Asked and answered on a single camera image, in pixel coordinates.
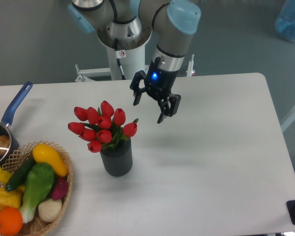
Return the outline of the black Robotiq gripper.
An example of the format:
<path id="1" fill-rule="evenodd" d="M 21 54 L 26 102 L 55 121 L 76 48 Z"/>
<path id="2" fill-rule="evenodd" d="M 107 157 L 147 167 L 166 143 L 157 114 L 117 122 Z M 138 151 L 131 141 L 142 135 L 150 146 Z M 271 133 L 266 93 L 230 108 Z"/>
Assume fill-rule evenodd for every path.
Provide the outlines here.
<path id="1" fill-rule="evenodd" d="M 151 62 L 147 75 L 143 70 L 136 72 L 130 84 L 130 89 L 133 90 L 134 106 L 139 104 L 144 92 L 147 92 L 150 97 L 157 100 L 161 110 L 157 120 L 158 124 L 165 118 L 175 115 L 181 101 L 179 94 L 171 93 L 178 71 L 166 71 L 160 68 L 160 64 L 161 57 L 156 57 Z M 145 87 L 140 88 L 142 80 L 145 80 Z"/>

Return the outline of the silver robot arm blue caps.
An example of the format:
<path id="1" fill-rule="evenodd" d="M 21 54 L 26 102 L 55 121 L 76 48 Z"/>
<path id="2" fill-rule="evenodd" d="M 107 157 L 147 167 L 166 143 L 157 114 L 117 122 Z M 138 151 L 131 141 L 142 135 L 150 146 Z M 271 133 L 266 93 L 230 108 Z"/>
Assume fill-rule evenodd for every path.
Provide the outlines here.
<path id="1" fill-rule="evenodd" d="M 131 81 L 134 104 L 146 93 L 158 122 L 177 113 L 181 96 L 171 89 L 200 21 L 195 0 L 73 0 L 68 12 L 106 47 L 112 80 Z"/>

